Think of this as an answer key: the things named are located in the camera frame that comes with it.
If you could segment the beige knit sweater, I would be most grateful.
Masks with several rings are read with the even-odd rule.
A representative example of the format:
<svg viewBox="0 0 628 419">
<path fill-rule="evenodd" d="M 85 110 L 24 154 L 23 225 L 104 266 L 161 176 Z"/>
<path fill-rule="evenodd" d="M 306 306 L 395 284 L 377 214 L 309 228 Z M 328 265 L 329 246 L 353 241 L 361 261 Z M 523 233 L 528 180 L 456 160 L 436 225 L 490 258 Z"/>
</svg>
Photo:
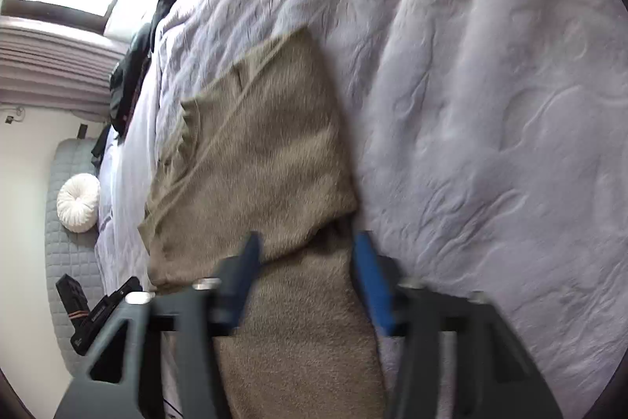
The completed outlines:
<svg viewBox="0 0 628 419">
<path fill-rule="evenodd" d="M 161 293 L 261 236 L 245 318 L 217 344 L 235 417 L 383 415 L 376 335 L 350 278 L 357 208 L 334 85 L 307 30 L 262 42 L 183 102 L 139 234 Z"/>
</svg>

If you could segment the dark clothes pile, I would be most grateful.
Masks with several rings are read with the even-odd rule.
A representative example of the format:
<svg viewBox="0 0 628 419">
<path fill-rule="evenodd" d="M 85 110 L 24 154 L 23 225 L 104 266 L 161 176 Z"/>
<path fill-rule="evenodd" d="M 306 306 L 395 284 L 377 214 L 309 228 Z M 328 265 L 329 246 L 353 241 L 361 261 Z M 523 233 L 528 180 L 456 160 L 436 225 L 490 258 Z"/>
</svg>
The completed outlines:
<svg viewBox="0 0 628 419">
<path fill-rule="evenodd" d="M 155 46 L 155 33 L 162 19 L 177 0 L 157 0 L 151 19 L 134 35 L 126 55 L 110 75 L 109 122 L 91 150 L 91 162 L 100 167 L 104 158 L 106 140 L 111 130 L 120 138 L 126 136 L 134 107 L 142 90 L 142 82 L 150 67 Z"/>
</svg>

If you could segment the grey quilted floor mat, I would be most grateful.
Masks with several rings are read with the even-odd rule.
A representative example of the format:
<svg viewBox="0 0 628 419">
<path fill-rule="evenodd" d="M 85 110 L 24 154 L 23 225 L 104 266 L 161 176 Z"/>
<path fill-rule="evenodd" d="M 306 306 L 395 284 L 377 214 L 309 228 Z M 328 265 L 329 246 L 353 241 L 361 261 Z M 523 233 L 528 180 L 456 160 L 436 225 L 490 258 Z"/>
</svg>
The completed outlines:
<svg viewBox="0 0 628 419">
<path fill-rule="evenodd" d="M 103 286 L 95 257 L 98 231 L 91 229 L 81 234 L 67 231 L 58 220 L 57 194 L 72 176 L 96 172 L 91 163 L 94 145 L 91 138 L 70 138 L 58 144 L 50 168 L 46 198 L 45 269 L 48 303 L 57 347 L 69 373 L 76 372 L 82 357 L 70 343 L 75 328 L 58 295 L 57 281 L 65 274 L 75 278 L 81 284 L 89 306 L 95 306 L 103 297 Z"/>
</svg>

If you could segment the round white pleated cushion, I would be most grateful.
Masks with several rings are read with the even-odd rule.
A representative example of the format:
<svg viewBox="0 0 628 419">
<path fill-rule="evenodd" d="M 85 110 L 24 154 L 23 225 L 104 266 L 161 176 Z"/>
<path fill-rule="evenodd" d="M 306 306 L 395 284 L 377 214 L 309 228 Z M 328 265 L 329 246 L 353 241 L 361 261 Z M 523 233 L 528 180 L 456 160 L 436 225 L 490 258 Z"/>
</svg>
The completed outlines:
<svg viewBox="0 0 628 419">
<path fill-rule="evenodd" d="M 97 176 L 79 173 L 70 177 L 57 194 L 57 217 L 72 233 L 86 233 L 98 220 L 100 182 Z"/>
</svg>

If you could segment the white quilted bedspread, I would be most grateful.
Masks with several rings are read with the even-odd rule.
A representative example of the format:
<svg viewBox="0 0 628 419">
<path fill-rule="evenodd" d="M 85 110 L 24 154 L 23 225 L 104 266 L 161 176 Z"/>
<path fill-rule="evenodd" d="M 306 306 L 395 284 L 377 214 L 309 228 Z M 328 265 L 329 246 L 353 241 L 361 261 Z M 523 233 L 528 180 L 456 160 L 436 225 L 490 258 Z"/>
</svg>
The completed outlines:
<svg viewBox="0 0 628 419">
<path fill-rule="evenodd" d="M 182 103 L 307 27 L 335 83 L 378 248 L 495 300 L 561 412 L 595 412 L 627 350 L 622 0 L 177 0 L 124 143 L 105 153 L 106 290 L 145 278 L 139 224 Z"/>
</svg>

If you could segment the grey pleated curtain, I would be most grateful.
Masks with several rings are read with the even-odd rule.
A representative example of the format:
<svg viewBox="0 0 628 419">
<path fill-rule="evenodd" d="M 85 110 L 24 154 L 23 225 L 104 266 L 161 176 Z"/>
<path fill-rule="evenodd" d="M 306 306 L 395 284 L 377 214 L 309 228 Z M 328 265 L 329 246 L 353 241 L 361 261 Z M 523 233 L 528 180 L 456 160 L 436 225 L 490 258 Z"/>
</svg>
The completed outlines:
<svg viewBox="0 0 628 419">
<path fill-rule="evenodd" d="M 1 103 L 105 121 L 110 75 L 127 45 L 58 24 L 1 18 Z"/>
</svg>

